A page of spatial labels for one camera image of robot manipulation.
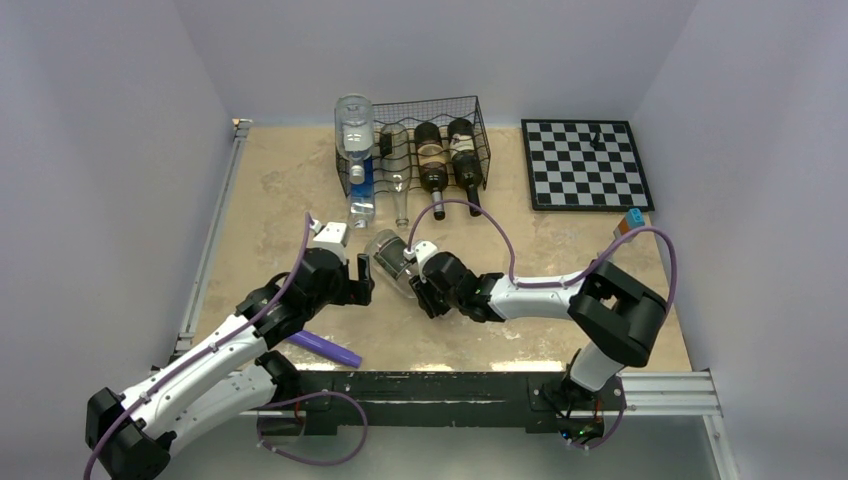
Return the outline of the clear bottle white cap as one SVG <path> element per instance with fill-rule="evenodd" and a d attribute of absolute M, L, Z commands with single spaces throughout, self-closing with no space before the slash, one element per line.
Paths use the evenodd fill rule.
<path fill-rule="evenodd" d="M 414 299 L 410 281 L 418 275 L 418 266 L 415 259 L 405 257 L 406 249 L 403 238 L 392 229 L 384 229 L 367 243 L 365 253 L 401 294 Z"/>
<path fill-rule="evenodd" d="M 374 108 L 363 95 L 340 97 L 334 109 L 336 149 L 346 160 L 349 181 L 360 185 L 366 179 L 365 162 L 372 156 Z"/>

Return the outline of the blue square glass bottle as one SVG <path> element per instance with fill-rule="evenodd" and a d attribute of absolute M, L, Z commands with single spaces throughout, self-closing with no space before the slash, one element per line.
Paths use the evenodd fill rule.
<path fill-rule="evenodd" d="M 356 229 L 368 228 L 376 217 L 374 184 L 352 184 L 349 195 L 349 223 Z"/>

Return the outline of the dark green wine bottle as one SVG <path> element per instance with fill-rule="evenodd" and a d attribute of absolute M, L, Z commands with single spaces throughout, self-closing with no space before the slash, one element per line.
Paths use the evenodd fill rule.
<path fill-rule="evenodd" d="M 467 119 L 454 119 L 448 124 L 447 133 L 456 184 L 465 191 L 467 201 L 472 204 L 469 214 L 472 217 L 480 216 L 479 189 L 483 175 L 474 143 L 474 126 Z"/>

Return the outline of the olive green wine bottle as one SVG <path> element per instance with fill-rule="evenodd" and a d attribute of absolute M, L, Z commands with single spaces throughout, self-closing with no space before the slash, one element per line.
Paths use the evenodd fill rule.
<path fill-rule="evenodd" d="M 443 199 L 448 186 L 447 153 L 439 127 L 432 122 L 420 123 L 414 129 L 414 143 L 419 166 L 419 180 L 433 203 Z"/>

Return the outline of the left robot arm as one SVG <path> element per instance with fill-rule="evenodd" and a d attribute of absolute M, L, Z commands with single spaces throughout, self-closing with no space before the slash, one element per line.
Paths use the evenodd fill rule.
<path fill-rule="evenodd" d="M 250 292 L 185 355 L 122 392 L 92 395 L 84 478 L 101 465 L 112 479 L 154 479 L 191 443 L 243 412 L 335 396 L 331 388 L 305 392 L 301 373 L 275 347 L 327 305 L 369 305 L 374 281 L 367 255 L 358 255 L 357 269 L 352 280 L 336 253 L 306 248 L 293 271 Z"/>

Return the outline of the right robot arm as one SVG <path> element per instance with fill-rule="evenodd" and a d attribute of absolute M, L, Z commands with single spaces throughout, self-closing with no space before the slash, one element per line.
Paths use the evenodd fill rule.
<path fill-rule="evenodd" d="M 510 280 L 477 275 L 450 252 L 421 264 L 409 281 L 419 307 L 434 318 L 451 310 L 478 322 L 522 318 L 564 319 L 588 337 L 561 381 L 564 399 L 584 407 L 626 367 L 647 365 L 669 300 L 617 265 L 596 261 L 587 275 Z"/>

